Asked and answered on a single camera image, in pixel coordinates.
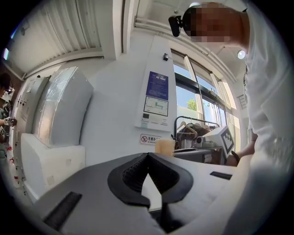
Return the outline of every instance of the sky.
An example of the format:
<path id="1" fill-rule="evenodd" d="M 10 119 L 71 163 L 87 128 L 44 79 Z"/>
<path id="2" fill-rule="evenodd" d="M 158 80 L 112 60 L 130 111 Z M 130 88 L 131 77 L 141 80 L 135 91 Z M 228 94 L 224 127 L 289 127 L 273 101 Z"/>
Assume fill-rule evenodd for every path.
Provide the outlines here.
<path id="1" fill-rule="evenodd" d="M 192 79 L 188 70 L 183 69 L 177 65 L 174 65 L 174 70 L 175 70 L 175 73 L 181 74 L 189 79 Z M 216 94 L 218 94 L 217 89 L 214 86 L 210 85 L 208 82 L 206 82 L 205 80 L 203 80 L 202 78 L 200 78 L 198 76 L 197 76 L 197 80 L 200 85 L 204 86 L 205 88 L 207 88 L 209 90 L 210 90 L 210 88 L 212 88 L 212 89 L 214 89 Z M 193 92 L 190 92 L 190 91 L 183 89 L 181 87 L 178 87 L 178 86 L 176 87 L 176 97 L 177 97 L 177 105 L 181 106 L 181 107 L 185 107 L 185 108 L 188 107 L 187 102 L 189 100 L 191 100 L 191 99 L 196 100 L 196 95 Z M 211 110 L 211 107 L 204 105 L 204 113 L 205 113 L 206 121 L 216 122 L 215 116 Z M 222 124 L 226 124 L 225 113 L 223 110 L 221 110 L 220 115 L 221 115 L 221 119 L 222 119 Z"/>

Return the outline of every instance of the blue sign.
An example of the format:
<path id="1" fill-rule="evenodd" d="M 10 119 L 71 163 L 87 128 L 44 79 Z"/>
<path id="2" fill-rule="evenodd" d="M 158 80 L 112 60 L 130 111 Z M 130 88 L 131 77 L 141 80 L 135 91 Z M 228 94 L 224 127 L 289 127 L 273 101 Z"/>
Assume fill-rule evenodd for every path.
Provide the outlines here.
<path id="1" fill-rule="evenodd" d="M 146 95 L 168 101 L 169 77 L 150 71 Z"/>

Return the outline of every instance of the black device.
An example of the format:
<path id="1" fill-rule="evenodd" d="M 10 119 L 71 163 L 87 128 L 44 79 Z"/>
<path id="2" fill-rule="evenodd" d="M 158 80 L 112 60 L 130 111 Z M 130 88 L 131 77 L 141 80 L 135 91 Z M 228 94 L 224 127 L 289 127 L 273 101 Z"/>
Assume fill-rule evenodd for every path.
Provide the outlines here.
<path id="1" fill-rule="evenodd" d="M 186 10 L 182 19 L 181 16 L 172 16 L 169 18 L 170 28 L 175 37 L 178 37 L 180 35 L 181 28 L 184 29 L 185 33 L 188 36 L 191 36 L 191 16 L 193 16 L 195 13 L 196 6 L 191 6 Z"/>
<path id="2" fill-rule="evenodd" d="M 169 60 L 169 55 L 168 54 L 164 54 L 164 61 L 168 61 Z"/>
<path id="3" fill-rule="evenodd" d="M 213 175 L 218 178 L 226 179 L 226 180 L 230 180 L 232 177 L 231 174 L 225 174 L 225 173 L 216 172 L 216 171 L 211 172 L 210 175 Z"/>
<path id="4" fill-rule="evenodd" d="M 232 151 L 231 154 L 234 156 L 234 158 L 236 159 L 237 163 L 239 163 L 240 157 L 238 156 L 238 154 L 235 153 L 234 151 Z"/>

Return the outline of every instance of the white box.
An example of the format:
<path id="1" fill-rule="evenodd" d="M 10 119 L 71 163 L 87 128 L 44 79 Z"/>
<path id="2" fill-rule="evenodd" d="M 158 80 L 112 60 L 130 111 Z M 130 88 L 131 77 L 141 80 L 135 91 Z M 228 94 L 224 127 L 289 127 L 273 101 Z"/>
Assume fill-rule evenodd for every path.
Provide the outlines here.
<path id="1" fill-rule="evenodd" d="M 33 134 L 22 134 L 21 142 L 26 184 L 35 198 L 85 167 L 85 148 L 81 145 L 48 148 Z"/>

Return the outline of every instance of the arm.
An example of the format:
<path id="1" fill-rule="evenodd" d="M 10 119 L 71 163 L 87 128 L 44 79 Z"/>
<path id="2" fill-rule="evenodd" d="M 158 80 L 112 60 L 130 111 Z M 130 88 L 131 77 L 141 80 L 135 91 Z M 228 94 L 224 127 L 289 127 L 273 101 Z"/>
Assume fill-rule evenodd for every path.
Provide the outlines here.
<path id="1" fill-rule="evenodd" d="M 13 126 L 15 126 L 17 124 L 17 120 L 15 118 L 9 118 L 8 123 L 9 123 L 10 126 L 13 127 Z M 0 119 L 0 126 L 4 126 L 4 125 L 5 125 L 4 119 Z"/>
<path id="2" fill-rule="evenodd" d="M 252 155 L 255 152 L 254 146 L 255 146 L 255 142 L 257 140 L 258 135 L 254 134 L 252 129 L 248 130 L 250 132 L 250 142 L 246 145 L 246 147 L 241 150 L 240 152 L 237 152 L 237 155 L 242 158 L 243 156 L 246 155 Z M 226 162 L 227 166 L 233 166 L 236 167 L 238 165 L 235 157 L 233 155 L 229 155 L 227 162 Z"/>

